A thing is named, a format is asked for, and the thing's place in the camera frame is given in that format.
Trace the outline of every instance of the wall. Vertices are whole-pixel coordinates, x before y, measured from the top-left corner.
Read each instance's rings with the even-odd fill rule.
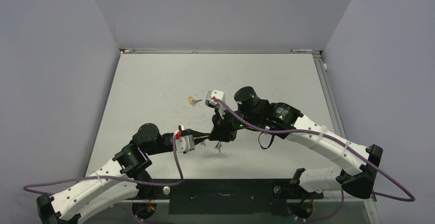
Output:
[[[324,49],[351,0],[95,0],[122,48]]]
[[[119,50],[94,0],[0,11],[0,223],[36,224],[22,186],[84,175]]]
[[[378,197],[382,223],[434,223],[435,0],[352,0],[323,58],[347,136],[384,148],[381,168],[415,194]],[[404,196],[383,177],[379,192]]]

